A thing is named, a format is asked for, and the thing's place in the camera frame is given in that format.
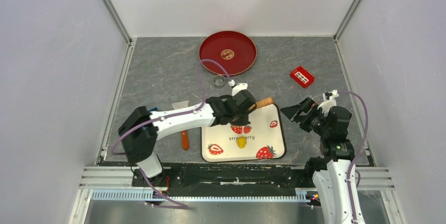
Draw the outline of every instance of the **gold emblem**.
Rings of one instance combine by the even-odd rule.
[[[226,60],[230,60],[234,57],[234,51],[232,49],[224,49],[221,52],[221,57]]]

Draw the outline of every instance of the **wooden handle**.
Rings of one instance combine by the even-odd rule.
[[[256,109],[259,109],[261,107],[266,107],[271,104],[274,104],[274,99],[272,97],[268,97],[266,99],[262,99],[256,102]]]
[[[187,136],[187,130],[181,131],[181,145],[183,150],[189,149],[189,137]]]

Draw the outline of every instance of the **white wall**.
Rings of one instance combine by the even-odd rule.
[[[364,0],[340,40],[370,108],[373,154],[389,167],[408,223],[446,218],[444,13],[445,0]]]
[[[333,35],[352,0],[111,0],[133,37]]]
[[[67,223],[126,45],[100,0],[0,3],[0,222]]]

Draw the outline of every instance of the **strawberry print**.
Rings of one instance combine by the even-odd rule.
[[[270,127],[270,128],[275,128],[275,127],[277,127],[277,125],[279,125],[279,123],[278,123],[276,120],[273,120],[273,121],[269,124],[269,127]]]
[[[244,126],[243,127],[243,133],[245,133],[245,134],[247,134],[247,133],[249,133],[249,132],[251,132],[251,129],[252,129],[252,127],[251,126]]]
[[[257,159],[271,159],[276,156],[276,153],[272,149],[272,146],[266,146],[261,149],[256,154]]]
[[[241,126],[231,126],[231,129],[234,133],[241,134],[243,133],[243,128]]]
[[[208,149],[211,155],[218,155],[223,153],[223,149],[216,144],[209,144]]]

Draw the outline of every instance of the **red box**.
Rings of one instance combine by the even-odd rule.
[[[299,85],[301,85],[303,88],[307,88],[309,85],[311,85],[315,81],[315,78],[313,77],[313,75],[311,75],[302,66],[299,66],[296,69],[294,69],[291,72],[290,76],[297,83],[299,83]]]

